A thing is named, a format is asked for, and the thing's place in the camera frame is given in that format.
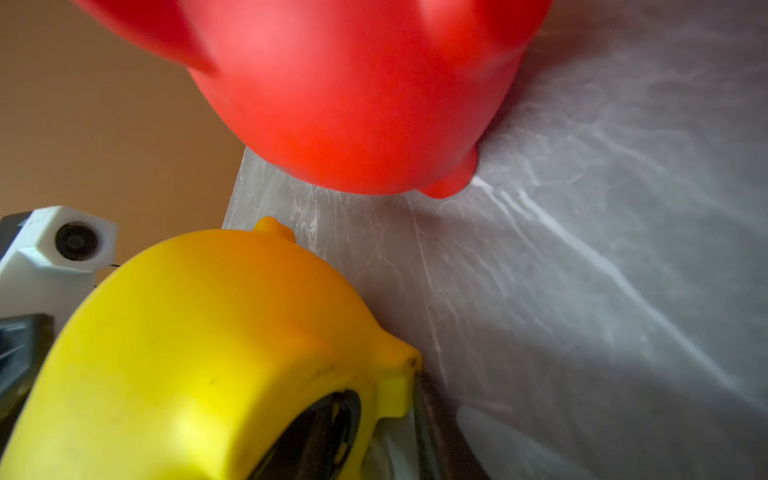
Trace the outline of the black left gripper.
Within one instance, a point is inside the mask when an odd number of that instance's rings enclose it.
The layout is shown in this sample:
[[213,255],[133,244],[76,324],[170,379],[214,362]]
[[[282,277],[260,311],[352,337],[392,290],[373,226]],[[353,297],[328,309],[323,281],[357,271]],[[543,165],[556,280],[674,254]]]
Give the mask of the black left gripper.
[[1,319],[1,449],[5,450],[55,339],[54,318],[36,313]]

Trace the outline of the red piggy bank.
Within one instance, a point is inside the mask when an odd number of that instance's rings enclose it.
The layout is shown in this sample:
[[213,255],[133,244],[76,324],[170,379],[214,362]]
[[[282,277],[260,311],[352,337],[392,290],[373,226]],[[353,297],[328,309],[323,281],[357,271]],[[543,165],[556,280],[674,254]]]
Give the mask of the red piggy bank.
[[184,65],[227,127],[309,184],[447,198],[548,1],[84,1],[123,39]]

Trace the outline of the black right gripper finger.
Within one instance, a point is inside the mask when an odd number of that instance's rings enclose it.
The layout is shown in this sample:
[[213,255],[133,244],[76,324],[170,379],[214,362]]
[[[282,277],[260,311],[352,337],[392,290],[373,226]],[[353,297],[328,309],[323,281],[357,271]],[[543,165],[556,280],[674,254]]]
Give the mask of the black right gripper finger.
[[421,480],[489,479],[424,371],[415,375],[413,408]]

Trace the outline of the yellow piggy bank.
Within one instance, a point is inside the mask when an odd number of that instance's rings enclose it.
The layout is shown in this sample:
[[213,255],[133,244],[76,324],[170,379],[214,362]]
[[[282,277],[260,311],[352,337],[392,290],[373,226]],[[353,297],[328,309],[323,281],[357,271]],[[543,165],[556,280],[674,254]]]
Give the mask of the yellow piggy bank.
[[358,479],[418,350],[276,219],[184,234],[90,294],[48,354],[5,479]]

